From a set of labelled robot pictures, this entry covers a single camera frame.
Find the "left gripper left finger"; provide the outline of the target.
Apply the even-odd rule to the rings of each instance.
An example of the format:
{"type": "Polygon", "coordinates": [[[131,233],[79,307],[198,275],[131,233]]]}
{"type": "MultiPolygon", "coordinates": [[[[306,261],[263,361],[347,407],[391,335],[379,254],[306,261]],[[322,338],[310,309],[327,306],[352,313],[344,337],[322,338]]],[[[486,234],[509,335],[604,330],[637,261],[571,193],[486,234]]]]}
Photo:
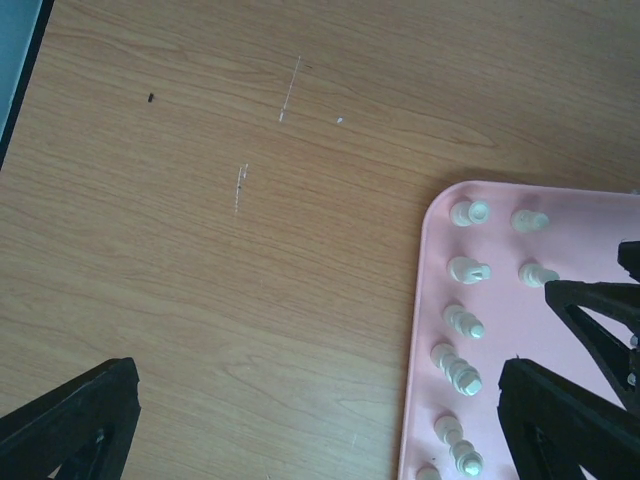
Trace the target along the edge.
{"type": "Polygon", "coordinates": [[[141,412],[132,358],[109,359],[1,418],[3,479],[119,479],[141,412]]]}

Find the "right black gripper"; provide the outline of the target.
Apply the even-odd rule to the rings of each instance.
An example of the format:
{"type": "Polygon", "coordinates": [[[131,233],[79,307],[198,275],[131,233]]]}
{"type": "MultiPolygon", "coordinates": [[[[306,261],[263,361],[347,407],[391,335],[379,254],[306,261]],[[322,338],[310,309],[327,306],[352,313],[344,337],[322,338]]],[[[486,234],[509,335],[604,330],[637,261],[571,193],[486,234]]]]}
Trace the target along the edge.
{"type": "MultiPolygon", "coordinates": [[[[618,246],[618,264],[640,282],[640,241],[618,246]]],[[[547,305],[589,353],[624,406],[639,404],[639,346],[631,346],[602,325],[596,314],[639,336],[639,286],[631,283],[550,281],[547,305]]]]}

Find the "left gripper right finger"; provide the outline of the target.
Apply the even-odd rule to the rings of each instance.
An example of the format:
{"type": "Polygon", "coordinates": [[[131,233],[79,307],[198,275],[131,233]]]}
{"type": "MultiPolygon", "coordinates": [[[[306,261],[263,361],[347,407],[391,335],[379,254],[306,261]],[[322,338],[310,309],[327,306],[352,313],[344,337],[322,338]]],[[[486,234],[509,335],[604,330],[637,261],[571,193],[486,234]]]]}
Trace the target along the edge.
{"type": "Polygon", "coordinates": [[[637,479],[639,419],[529,359],[505,362],[497,408],[521,479],[637,479]]]}

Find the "white pawn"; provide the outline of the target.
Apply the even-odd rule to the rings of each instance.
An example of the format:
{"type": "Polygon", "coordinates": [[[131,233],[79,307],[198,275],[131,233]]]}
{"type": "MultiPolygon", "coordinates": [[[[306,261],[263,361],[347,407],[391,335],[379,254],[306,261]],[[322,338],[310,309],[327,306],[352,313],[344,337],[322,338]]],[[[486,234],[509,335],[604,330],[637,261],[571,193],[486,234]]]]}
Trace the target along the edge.
{"type": "Polygon", "coordinates": [[[512,228],[520,233],[541,231],[550,225],[549,217],[538,211],[518,210],[511,216],[512,228]]]}
{"type": "Polygon", "coordinates": [[[527,263],[520,267],[518,271],[520,281],[531,288],[543,287],[550,281],[559,279],[559,274],[551,269],[547,269],[538,263],[527,263]]]}

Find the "white pawn top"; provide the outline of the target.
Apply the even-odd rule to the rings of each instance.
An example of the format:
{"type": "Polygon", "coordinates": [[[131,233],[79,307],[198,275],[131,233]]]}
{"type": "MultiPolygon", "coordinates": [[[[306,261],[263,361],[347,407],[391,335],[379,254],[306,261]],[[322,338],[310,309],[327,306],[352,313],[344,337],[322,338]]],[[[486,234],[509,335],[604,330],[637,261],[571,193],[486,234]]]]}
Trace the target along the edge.
{"type": "Polygon", "coordinates": [[[518,210],[511,216],[512,228],[520,233],[541,231],[550,225],[549,217],[538,211],[518,210]]]}

